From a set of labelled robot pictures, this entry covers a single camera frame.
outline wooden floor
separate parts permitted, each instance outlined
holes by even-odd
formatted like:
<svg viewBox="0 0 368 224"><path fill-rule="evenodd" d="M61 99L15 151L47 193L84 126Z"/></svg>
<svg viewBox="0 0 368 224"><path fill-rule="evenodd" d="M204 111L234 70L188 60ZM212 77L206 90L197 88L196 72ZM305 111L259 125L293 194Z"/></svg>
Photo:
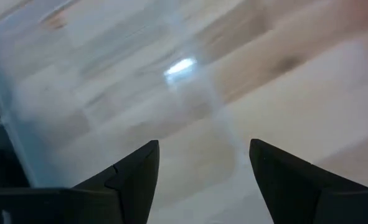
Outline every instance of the wooden floor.
<svg viewBox="0 0 368 224"><path fill-rule="evenodd" d="M81 0L25 24L0 66L38 186L159 139L150 223L272 223L251 138L368 185L368 0Z"/></svg>

